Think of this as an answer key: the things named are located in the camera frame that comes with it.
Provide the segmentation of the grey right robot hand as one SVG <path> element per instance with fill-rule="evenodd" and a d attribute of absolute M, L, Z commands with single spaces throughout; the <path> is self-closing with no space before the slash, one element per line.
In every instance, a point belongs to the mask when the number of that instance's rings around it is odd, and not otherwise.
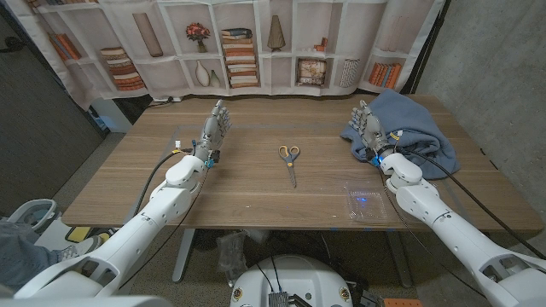
<path fill-rule="evenodd" d="M 360 135 L 367 159 L 384 159 L 394 153 L 394 146 L 386 138 L 386 133 L 379 121 L 373 115 L 368 104 L 361 100 L 360 107 L 354 107 L 349 125 Z"/>

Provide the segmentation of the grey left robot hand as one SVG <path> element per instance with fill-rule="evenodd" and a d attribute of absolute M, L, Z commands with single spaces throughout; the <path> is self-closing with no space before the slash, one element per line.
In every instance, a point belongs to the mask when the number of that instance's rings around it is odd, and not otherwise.
<path fill-rule="evenodd" d="M 230 126 L 229 110 L 220 99 L 204 123 L 200 139 L 196 143 L 195 157 L 206 161 L 212 151 L 219 150 Z"/>

